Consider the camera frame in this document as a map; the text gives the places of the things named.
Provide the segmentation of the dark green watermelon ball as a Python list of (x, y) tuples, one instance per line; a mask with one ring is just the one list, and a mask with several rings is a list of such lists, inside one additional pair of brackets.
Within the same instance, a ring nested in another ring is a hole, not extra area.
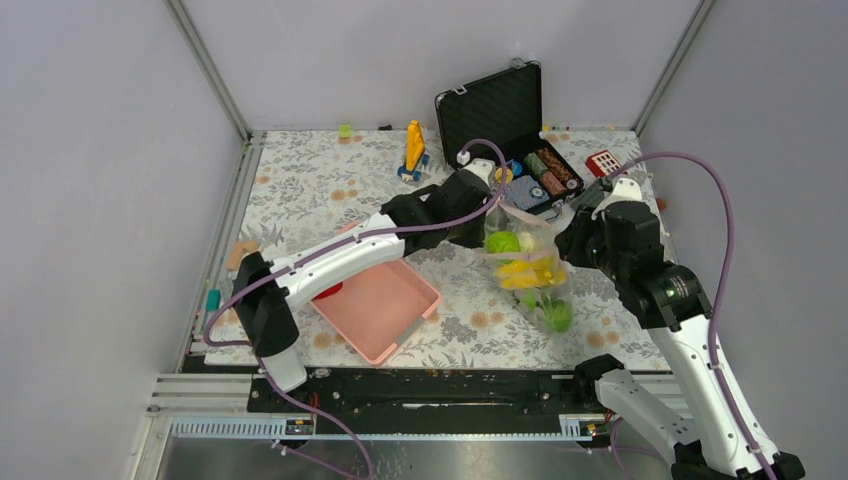
[(528, 312), (534, 312), (541, 305), (539, 292), (535, 290), (524, 292), (521, 297), (521, 304)]

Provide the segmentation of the green pepper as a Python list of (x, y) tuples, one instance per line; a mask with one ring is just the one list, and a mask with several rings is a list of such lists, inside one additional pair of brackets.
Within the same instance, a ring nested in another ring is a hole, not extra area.
[(487, 236), (484, 242), (489, 254), (519, 253), (521, 244), (518, 235), (512, 231), (496, 231)]

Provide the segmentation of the clear zip top bag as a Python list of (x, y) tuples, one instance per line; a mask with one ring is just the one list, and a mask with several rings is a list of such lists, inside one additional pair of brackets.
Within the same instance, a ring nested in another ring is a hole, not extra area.
[(574, 313), (569, 267), (555, 235), (552, 224), (499, 201), (485, 217), (479, 253), (527, 321), (563, 333)]

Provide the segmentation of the red bell pepper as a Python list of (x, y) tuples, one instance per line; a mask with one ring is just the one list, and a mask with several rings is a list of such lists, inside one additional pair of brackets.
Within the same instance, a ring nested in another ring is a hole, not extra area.
[(339, 291), (343, 288), (343, 285), (344, 285), (344, 283), (343, 283), (343, 282), (339, 282), (339, 283), (337, 283), (337, 284), (333, 285), (332, 287), (330, 287), (330, 288), (328, 288), (328, 289), (324, 290), (324, 291), (323, 291), (323, 292), (321, 292), (320, 294), (316, 295), (316, 296), (313, 298), (313, 300), (314, 300), (314, 301), (319, 301), (319, 300), (323, 300), (323, 299), (325, 299), (325, 298), (328, 298), (328, 297), (330, 297), (330, 296), (333, 296), (333, 295), (335, 295), (336, 293), (338, 293), (338, 292), (339, 292)]

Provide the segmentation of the light green round fruit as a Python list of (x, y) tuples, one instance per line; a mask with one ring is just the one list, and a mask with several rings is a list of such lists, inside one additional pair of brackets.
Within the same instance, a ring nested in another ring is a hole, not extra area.
[(545, 320), (554, 332), (566, 332), (573, 319), (572, 305), (562, 299), (554, 299), (544, 309)]

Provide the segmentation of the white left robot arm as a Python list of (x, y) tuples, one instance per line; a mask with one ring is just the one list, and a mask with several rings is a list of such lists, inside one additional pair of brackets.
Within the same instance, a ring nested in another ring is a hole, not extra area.
[(398, 195), (351, 229), (310, 249), (274, 260), (260, 253), (241, 262), (223, 311), (235, 310), (248, 343), (288, 411), (309, 401), (310, 385), (294, 344), (295, 312), (320, 294), (368, 269), (442, 243), (481, 246), (483, 221), (503, 188), (496, 163), (474, 159), (441, 184)]

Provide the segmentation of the yellow banana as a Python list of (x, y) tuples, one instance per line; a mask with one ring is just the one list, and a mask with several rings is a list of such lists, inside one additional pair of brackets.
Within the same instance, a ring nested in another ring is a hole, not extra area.
[(500, 287), (506, 290), (556, 286), (568, 280), (566, 268), (552, 257), (534, 261), (514, 260), (497, 267), (494, 276)]

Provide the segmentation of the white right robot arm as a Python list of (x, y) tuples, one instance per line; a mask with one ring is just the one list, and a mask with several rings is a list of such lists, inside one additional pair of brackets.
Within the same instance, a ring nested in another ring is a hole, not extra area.
[(671, 368), (689, 409), (682, 416), (610, 354), (580, 363), (573, 396), (583, 410), (616, 413), (647, 440), (675, 479), (801, 479), (805, 469), (765, 433), (718, 341), (697, 276), (668, 261), (660, 220), (630, 178), (603, 177), (555, 242), (563, 260), (597, 269)]

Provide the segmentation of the green cabbage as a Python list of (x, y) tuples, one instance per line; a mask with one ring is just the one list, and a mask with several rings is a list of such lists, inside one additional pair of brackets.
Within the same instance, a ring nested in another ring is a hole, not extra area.
[(529, 231), (519, 232), (516, 234), (516, 237), (519, 245), (519, 251), (522, 253), (534, 252), (539, 248), (539, 240)]

